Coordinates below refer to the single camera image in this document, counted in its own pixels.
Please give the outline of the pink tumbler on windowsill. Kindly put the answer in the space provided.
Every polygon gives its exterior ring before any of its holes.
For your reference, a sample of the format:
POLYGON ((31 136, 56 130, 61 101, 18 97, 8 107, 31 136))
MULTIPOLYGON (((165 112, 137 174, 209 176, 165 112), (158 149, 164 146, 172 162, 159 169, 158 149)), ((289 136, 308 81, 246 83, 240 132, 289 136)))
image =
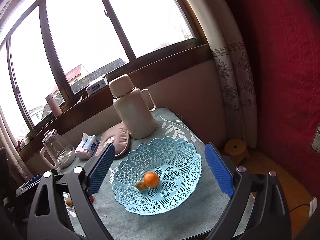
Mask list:
POLYGON ((57 118, 62 114, 62 110, 60 106, 57 104, 57 101, 55 100, 53 94, 49 94, 46 96, 46 101, 48 103, 49 108, 51 109, 53 115, 57 118))

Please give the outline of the yellow wooden stool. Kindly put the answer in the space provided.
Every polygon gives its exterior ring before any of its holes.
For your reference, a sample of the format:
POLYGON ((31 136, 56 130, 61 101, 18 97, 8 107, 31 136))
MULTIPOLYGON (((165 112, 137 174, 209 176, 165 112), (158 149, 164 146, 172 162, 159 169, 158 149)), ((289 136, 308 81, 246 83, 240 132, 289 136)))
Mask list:
POLYGON ((225 144, 224 155, 229 157, 235 165, 239 165, 249 157, 247 144, 241 139, 231 139, 225 144))

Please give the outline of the beige patterned curtain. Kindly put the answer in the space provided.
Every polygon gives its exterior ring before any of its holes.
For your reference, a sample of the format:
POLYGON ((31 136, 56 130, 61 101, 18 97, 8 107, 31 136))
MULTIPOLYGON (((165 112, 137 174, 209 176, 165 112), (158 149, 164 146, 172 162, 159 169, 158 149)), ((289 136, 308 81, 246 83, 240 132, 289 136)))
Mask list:
POLYGON ((187 0, 206 36, 219 75, 227 137, 257 144, 257 104, 246 47, 226 0, 187 0))

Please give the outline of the small green-brown fruit in basket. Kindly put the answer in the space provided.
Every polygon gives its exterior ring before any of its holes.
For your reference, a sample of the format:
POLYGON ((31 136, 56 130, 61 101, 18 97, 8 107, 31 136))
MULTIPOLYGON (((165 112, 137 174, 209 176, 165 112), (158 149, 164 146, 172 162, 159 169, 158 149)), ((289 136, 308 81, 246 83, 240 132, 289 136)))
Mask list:
POLYGON ((147 189, 147 185, 144 183, 144 181, 138 181, 136 182, 136 188, 139 191, 145 191, 147 189))

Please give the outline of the light blue plastic fruit basket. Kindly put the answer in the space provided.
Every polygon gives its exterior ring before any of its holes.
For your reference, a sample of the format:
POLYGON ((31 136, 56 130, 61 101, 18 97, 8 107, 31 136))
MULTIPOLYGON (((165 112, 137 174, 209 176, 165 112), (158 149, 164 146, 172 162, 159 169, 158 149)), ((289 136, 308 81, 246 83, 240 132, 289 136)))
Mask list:
POLYGON ((115 200, 131 213, 166 213, 186 201, 202 173, 202 159, 185 139, 153 139, 131 151, 113 176, 115 200))

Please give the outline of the orange tangerine in basket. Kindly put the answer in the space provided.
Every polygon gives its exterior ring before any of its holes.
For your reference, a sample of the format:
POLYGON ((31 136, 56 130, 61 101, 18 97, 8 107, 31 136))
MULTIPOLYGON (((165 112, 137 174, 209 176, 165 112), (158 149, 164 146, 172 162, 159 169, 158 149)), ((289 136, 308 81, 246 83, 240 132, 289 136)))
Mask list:
POLYGON ((146 174, 144 174, 143 181, 147 187, 150 188, 155 188, 160 184, 160 178, 154 172, 146 172, 146 174))

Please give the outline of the pink hot water bag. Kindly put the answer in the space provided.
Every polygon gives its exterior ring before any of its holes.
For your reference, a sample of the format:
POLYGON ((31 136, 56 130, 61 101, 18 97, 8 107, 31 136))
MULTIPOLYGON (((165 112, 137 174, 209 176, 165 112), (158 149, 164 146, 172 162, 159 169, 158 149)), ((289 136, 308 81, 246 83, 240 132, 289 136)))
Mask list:
POLYGON ((102 153, 108 142, 114 146, 116 158, 124 155, 129 149, 130 135, 122 122, 112 126, 102 134, 95 156, 102 153))

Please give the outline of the glass electric kettle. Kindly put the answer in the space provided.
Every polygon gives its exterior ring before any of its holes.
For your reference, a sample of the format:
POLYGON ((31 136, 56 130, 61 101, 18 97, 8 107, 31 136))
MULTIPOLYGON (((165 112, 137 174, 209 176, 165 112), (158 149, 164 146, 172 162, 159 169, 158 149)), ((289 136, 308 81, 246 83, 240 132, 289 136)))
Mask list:
POLYGON ((74 161, 74 147, 57 130, 46 131, 42 143, 40 156, 51 169, 66 168, 74 161))

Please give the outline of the small green-brown fruit on table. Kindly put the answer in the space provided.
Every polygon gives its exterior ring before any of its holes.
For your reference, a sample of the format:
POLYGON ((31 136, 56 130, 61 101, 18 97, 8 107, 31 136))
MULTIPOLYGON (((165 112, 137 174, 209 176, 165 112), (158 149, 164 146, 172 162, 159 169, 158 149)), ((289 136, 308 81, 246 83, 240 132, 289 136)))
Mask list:
POLYGON ((72 200, 71 200, 70 198, 66 200, 66 204, 67 204, 69 207, 72 207, 72 206, 73 206, 72 200))

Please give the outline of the tissue pack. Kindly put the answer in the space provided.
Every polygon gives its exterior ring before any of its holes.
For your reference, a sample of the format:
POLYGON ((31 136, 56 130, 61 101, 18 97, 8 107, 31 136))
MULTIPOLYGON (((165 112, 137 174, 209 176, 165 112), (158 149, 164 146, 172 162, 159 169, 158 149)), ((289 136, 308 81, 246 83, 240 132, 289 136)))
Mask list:
POLYGON ((99 146, 99 139, 96 135, 82 134, 82 140, 75 149, 75 156, 79 160, 88 160, 93 156, 99 146))

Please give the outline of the red quilted blanket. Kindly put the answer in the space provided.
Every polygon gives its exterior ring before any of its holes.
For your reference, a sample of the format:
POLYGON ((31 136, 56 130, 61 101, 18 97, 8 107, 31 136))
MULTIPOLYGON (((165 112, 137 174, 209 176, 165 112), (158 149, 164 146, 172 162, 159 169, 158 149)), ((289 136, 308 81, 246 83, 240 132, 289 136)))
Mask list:
POLYGON ((307 0, 238 0, 259 101, 258 145, 319 195, 319 20, 307 0))

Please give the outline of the white blue box on windowsill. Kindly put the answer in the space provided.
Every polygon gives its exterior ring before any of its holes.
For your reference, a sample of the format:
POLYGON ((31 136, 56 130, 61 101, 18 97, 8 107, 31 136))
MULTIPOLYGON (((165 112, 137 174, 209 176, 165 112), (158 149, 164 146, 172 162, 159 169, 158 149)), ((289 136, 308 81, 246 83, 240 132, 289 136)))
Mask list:
POLYGON ((101 76, 95 80, 93 80, 87 87, 86 87, 86 92, 88 95, 92 95, 96 91, 104 88, 107 86, 108 81, 107 78, 101 76))

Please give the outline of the beige thermos flask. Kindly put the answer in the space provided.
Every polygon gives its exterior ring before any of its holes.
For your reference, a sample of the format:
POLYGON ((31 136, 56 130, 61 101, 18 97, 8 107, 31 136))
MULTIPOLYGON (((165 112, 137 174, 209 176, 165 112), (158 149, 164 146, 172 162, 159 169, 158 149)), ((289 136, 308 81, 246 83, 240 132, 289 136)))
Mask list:
POLYGON ((156 105, 148 89, 135 87, 127 74, 119 76, 108 83, 113 95, 113 106, 133 139, 143 139, 151 135, 157 128, 157 123, 151 114, 156 105), (149 94, 153 107, 149 108, 143 92, 149 94))

